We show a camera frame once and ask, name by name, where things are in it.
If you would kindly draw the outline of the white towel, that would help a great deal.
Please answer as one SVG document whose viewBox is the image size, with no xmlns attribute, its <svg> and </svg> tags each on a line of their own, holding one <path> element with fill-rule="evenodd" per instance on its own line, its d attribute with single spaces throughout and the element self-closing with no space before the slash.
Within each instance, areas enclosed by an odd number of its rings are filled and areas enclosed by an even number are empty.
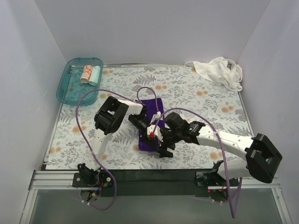
<svg viewBox="0 0 299 224">
<path fill-rule="evenodd" d="M 220 56 L 208 63 L 193 61 L 185 63 L 184 66 L 194 68 L 200 77 L 216 85 L 223 85 L 229 91 L 243 90 L 242 68 L 234 60 Z"/>
</svg>

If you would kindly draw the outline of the purple towel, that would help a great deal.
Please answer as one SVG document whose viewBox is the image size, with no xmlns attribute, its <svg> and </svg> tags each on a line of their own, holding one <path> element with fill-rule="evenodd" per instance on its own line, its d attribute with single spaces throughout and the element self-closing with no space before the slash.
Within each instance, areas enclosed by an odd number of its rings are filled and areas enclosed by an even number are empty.
<svg viewBox="0 0 299 224">
<path fill-rule="evenodd" d="M 155 99 L 147 99 L 147 100 L 141 100 L 143 104 L 147 106 L 147 112 L 146 112 L 146 120 L 148 122 L 151 122 L 152 117 L 157 114 L 159 111 L 161 114 L 164 113 L 164 107 L 163 102 L 161 98 L 157 98 L 157 106 L 156 107 L 156 100 Z M 150 146 L 148 146 L 142 139 L 141 139 L 141 132 L 139 131 L 139 138 L 138 138 L 138 148 L 140 151 L 145 152 L 156 152 L 156 149 L 152 149 Z"/>
</svg>

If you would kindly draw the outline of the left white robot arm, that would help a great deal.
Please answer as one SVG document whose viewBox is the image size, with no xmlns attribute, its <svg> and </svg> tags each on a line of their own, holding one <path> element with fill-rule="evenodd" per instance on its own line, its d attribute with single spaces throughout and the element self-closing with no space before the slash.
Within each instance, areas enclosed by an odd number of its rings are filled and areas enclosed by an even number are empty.
<svg viewBox="0 0 299 224">
<path fill-rule="evenodd" d="M 102 166 L 98 163 L 103 155 L 108 142 L 121 126 L 125 117 L 130 120 L 145 118 L 147 106 L 127 100 L 118 100 L 112 96 L 108 97 L 101 108 L 96 112 L 95 138 L 90 144 L 91 154 L 85 162 L 78 165 L 79 173 L 83 181 L 90 187 L 99 183 L 100 175 L 97 172 Z"/>
</svg>

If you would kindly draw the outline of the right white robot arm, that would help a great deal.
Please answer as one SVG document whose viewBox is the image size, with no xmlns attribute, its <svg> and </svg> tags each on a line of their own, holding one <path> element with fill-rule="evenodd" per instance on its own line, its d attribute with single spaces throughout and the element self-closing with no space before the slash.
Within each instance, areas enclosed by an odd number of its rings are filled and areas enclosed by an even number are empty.
<svg viewBox="0 0 299 224">
<path fill-rule="evenodd" d="M 167 127 L 157 131 L 158 139 L 166 147 L 179 141 L 224 149 L 238 156 L 237 160 L 216 163 L 212 182 L 222 185 L 228 178 L 253 177 L 263 183 L 272 183 L 282 160 L 281 153 L 264 134 L 255 137 L 214 131 L 209 125 L 193 121 L 188 123 L 172 112 L 164 119 Z"/>
</svg>

